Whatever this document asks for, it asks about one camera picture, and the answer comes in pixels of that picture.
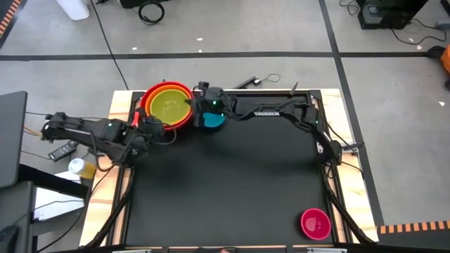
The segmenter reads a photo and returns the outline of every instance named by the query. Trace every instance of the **wooden table frame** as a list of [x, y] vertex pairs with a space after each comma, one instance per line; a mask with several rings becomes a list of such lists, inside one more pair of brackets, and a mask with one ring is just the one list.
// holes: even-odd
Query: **wooden table frame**
[[[272, 89], [265, 90], [270, 91], [287, 91], [287, 89]], [[339, 135], [346, 140], [348, 143], [353, 143], [352, 132], [349, 127], [347, 120], [347, 113], [342, 101], [342, 96], [339, 89], [320, 89], [321, 100], [323, 103], [323, 109], [325, 111], [326, 119], [329, 125], [337, 132]], [[131, 106], [132, 94], [135, 91], [115, 91], [112, 97], [112, 103], [110, 107], [110, 113], [108, 118], [110, 119], [120, 119], [123, 121], [128, 121], [129, 110]], [[337, 136], [331, 134], [331, 138], [339, 140]], [[342, 156], [342, 161], [352, 164], [358, 168], [361, 168], [359, 159], [356, 155], [350, 153], [345, 153]], [[100, 165], [102, 167], [109, 167], [110, 161], [108, 158], [101, 158]], [[361, 172], [351, 166], [346, 164], [340, 165], [338, 168], [338, 178], [340, 180], [340, 188], [342, 189], [342, 196], [345, 203], [345, 208], [356, 221], [358, 226], [363, 230], [363, 232], [372, 240], [378, 241], [378, 234], [376, 232], [376, 227], [373, 221], [373, 215], [371, 207], [368, 201], [368, 196], [366, 192], [366, 187], [364, 183], [363, 176]], [[97, 171], [94, 184], [96, 184], [102, 177], [104, 173]], [[112, 171], [103, 179], [101, 184], [97, 187], [96, 192], [92, 195], [89, 201], [89, 206], [86, 213], [86, 219], [84, 221], [84, 228], [81, 236], [79, 245], [85, 245], [90, 242], [95, 234], [100, 230], [105, 220], [109, 217], [115, 195], [118, 187], [119, 175], [123, 176], [122, 188], [120, 189], [121, 194], [125, 191], [128, 179], [129, 170], [119, 171], [118, 167], [114, 167]], [[332, 189], [335, 191], [335, 182], [329, 179]], [[337, 237], [339, 242], [347, 242], [348, 237], [345, 236], [345, 226], [342, 223], [342, 218], [339, 215], [336, 208], [333, 206], [333, 216], [335, 219], [335, 227], [337, 231]], [[121, 232], [124, 223], [124, 210], [121, 211], [117, 218], [114, 231], [110, 236], [110, 243], [112, 245], [118, 245], [121, 243]], [[352, 236], [353, 242], [357, 242], [357, 239]], [[293, 247], [305, 247], [307, 245], [293, 245]], [[241, 247], [261, 247], [261, 246], [241, 246]], [[273, 245], [264, 246], [267, 247], [286, 247], [285, 245]]]

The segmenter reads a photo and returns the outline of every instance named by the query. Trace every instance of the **wooden board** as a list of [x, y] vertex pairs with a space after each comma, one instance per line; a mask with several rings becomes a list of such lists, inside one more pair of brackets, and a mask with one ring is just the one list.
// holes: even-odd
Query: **wooden board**
[[[110, 119], [128, 120], [129, 106], [131, 105], [131, 95], [133, 91], [115, 91], [112, 97], [112, 103], [109, 113]], [[339, 89], [321, 89], [322, 101], [326, 113], [326, 118], [331, 127], [348, 143], [353, 142], [352, 132], [347, 120], [347, 112], [342, 100]], [[356, 156], [351, 154], [344, 154], [342, 161], [360, 167], [359, 160]], [[101, 166], [107, 167], [109, 160], [103, 158]], [[338, 167], [341, 187], [345, 199], [347, 211], [360, 226], [360, 228], [374, 241], [378, 241], [375, 224], [373, 222], [372, 211], [369, 205], [366, 187], [364, 180], [359, 170], [348, 165], [341, 165]], [[104, 174], [97, 172], [94, 178], [94, 184], [97, 183]], [[129, 172], [125, 173], [124, 185], [122, 193], [127, 187]], [[95, 234], [101, 229], [105, 220], [111, 213], [113, 204], [113, 196], [118, 177], [118, 168], [115, 167], [110, 174], [97, 187], [89, 201], [86, 219], [84, 221], [84, 228], [80, 246], [85, 245], [94, 238]], [[337, 211], [334, 209], [336, 227], [339, 234], [340, 242], [345, 241], [342, 219]], [[120, 232], [123, 225], [123, 210], [116, 221], [115, 234], [113, 236], [113, 244], [120, 243]]]

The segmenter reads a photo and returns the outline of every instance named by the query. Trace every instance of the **concrete floor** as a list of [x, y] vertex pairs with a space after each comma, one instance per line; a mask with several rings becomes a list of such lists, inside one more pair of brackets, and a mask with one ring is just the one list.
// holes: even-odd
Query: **concrete floor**
[[[337, 0], [325, 0], [340, 52], [410, 52], [389, 30], [363, 31]], [[97, 6], [114, 53], [197, 53], [299, 51], [331, 52], [319, 0], [172, 0], [164, 2], [165, 19], [143, 25], [115, 0]], [[55, 1], [27, 0], [0, 49], [0, 55], [108, 54], [91, 9], [73, 22]], [[438, 0], [417, 15], [426, 25], [448, 18]], [[409, 25], [403, 39], [442, 36]], [[422, 51], [445, 43], [427, 40]], [[343, 58], [356, 114], [386, 224], [450, 219], [450, 93], [448, 75], [427, 58]], [[230, 88], [256, 75], [279, 73], [281, 82], [264, 88], [341, 88], [333, 58], [192, 58], [119, 60], [130, 89], [147, 89], [161, 79], [194, 86], [200, 80]], [[114, 90], [124, 89], [111, 60], [0, 61], [0, 93], [26, 90], [27, 109], [65, 111], [80, 117], [106, 117]], [[40, 129], [42, 117], [28, 115], [26, 125]], [[23, 150], [45, 155], [58, 146], [25, 136]], [[79, 148], [81, 156], [85, 149]], [[21, 162], [52, 174], [58, 163], [22, 155]], [[52, 221], [58, 231], [39, 238], [42, 247], [57, 238], [76, 217]], [[82, 221], [47, 252], [78, 246]]]

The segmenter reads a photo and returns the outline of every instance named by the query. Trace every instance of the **small bottle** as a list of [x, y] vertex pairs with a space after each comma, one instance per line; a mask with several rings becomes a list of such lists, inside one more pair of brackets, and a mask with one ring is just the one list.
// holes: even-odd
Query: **small bottle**
[[69, 171], [84, 179], [92, 179], [96, 172], [96, 166], [81, 158], [75, 158], [69, 163]]

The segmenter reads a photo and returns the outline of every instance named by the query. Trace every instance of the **orange striped tape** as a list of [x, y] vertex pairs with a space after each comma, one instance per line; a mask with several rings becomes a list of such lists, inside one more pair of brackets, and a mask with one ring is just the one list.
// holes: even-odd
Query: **orange striped tape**
[[0, 21], [0, 37], [3, 35], [3, 33], [6, 31], [6, 28], [8, 27], [9, 23], [13, 19], [13, 16], [17, 9], [19, 8], [20, 3], [22, 3], [22, 0], [14, 0], [14, 2], [9, 7], [8, 11], [6, 11], [5, 16]]
[[438, 231], [447, 229], [450, 229], [450, 221], [431, 221], [378, 226], [377, 232], [382, 235], [386, 233], [409, 233], [416, 231]]

